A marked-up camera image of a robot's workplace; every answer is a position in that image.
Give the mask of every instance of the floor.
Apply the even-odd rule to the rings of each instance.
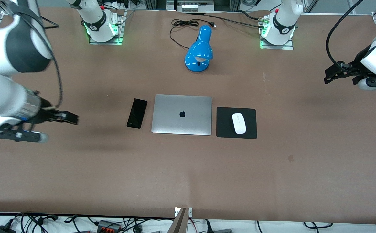
[[[0,226],[5,225],[9,220],[10,216],[0,216]],[[27,223],[27,217],[24,218],[23,225]],[[63,221],[66,217],[60,217],[57,221],[53,222],[48,220],[44,223],[43,227],[50,233],[76,233],[77,230],[74,228],[73,223],[64,223]],[[91,218],[92,221],[105,220],[111,223],[123,221],[122,218]],[[207,230],[207,224],[202,219],[193,219],[195,228],[198,233]],[[210,224],[213,231],[231,229],[233,233],[260,233],[256,221],[234,221],[234,220],[212,220],[210,219]],[[92,224],[87,218],[77,218],[75,220],[77,228],[80,232],[95,233],[97,227]],[[163,220],[155,221],[150,220],[142,224],[142,233],[153,233],[160,231],[165,233],[168,231],[171,226],[172,221]],[[316,233],[316,230],[308,229],[303,226],[301,222],[271,222],[271,221],[260,221],[259,222],[262,233]],[[325,223],[317,223],[318,226],[325,226]],[[192,224],[188,225],[187,233],[196,233],[195,228]],[[12,230],[16,232],[21,232],[21,227],[19,222],[14,221]],[[319,233],[376,233],[376,225],[363,225],[363,224],[333,224],[330,228],[319,229]]]
[[[278,5],[281,0],[262,0],[258,6],[253,7],[250,9],[249,6],[241,5],[241,9],[243,10],[269,10]],[[315,13],[344,13],[349,9],[348,2],[351,0],[320,0],[316,7],[314,8],[313,12]],[[40,6],[62,6],[62,7],[69,7],[65,0],[38,0]],[[356,9],[356,13],[370,13],[376,9],[376,0],[367,0],[361,3]],[[4,225],[8,221],[9,217],[7,216],[0,216],[0,225]],[[169,229],[171,221],[149,221],[144,224],[144,232],[154,232],[161,230],[163,232]],[[95,226],[93,224],[89,224],[89,221],[86,219],[79,219],[77,221],[77,225],[79,229],[84,230],[95,230]],[[223,230],[223,229],[232,229],[233,232],[257,232],[258,229],[256,228],[255,221],[227,221],[227,220],[213,220],[212,221],[213,229],[214,230]],[[280,232],[289,232],[289,233],[304,233],[304,232],[315,232],[314,230],[310,230],[305,228],[302,223],[300,222],[269,222],[269,221],[262,221],[260,222],[262,232],[264,233],[280,233]],[[51,229],[54,232],[61,232],[61,233],[68,233],[68,232],[76,232],[74,226],[72,224],[64,224],[62,221],[57,221],[57,223],[51,223],[49,230]],[[207,230],[207,225],[204,221],[196,223],[196,227],[198,232]],[[15,226],[14,229],[20,229],[19,224]],[[189,233],[194,233],[194,229],[192,227],[188,228]],[[328,229],[321,229],[320,233],[322,232],[346,232],[346,233],[365,233],[365,232],[376,232],[376,225],[364,225],[364,224],[335,224],[331,228]]]

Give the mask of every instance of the white mouse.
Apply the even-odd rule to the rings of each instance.
[[[232,122],[234,123],[234,129],[237,134],[244,134],[247,131],[244,116],[241,113],[232,114]]]

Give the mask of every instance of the lamp base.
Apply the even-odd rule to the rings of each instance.
[[[197,61],[195,59],[195,56],[186,54],[186,56],[185,56],[185,66],[190,71],[201,72],[201,71],[204,71],[208,68],[209,59],[206,59],[205,61]]]

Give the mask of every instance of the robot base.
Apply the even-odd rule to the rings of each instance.
[[[258,22],[259,26],[264,26],[265,28],[259,28],[260,34],[260,48],[261,49],[285,49],[285,50],[293,50],[293,32],[295,28],[293,28],[289,33],[285,35],[280,35],[278,30],[272,26],[272,17],[275,13],[271,13],[269,15],[264,16],[264,21]],[[274,45],[267,40],[268,33],[269,36],[272,37],[272,40],[287,40],[285,44],[282,45]]]
[[[126,22],[126,15],[127,10],[124,11],[123,15],[118,15],[117,13],[112,13],[112,18],[114,24],[118,24],[118,26],[112,26],[112,30],[117,34],[111,38],[109,41],[106,42],[96,42],[89,36],[89,32],[87,31],[89,37],[89,44],[96,44],[96,45],[121,45],[123,42],[123,35],[124,35],[124,27]]]

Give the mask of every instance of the blue desk lamp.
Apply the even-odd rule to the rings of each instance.
[[[189,48],[185,56],[185,65],[190,71],[201,72],[208,68],[210,59],[213,58],[211,39],[211,27],[203,25],[199,29],[197,41]]]

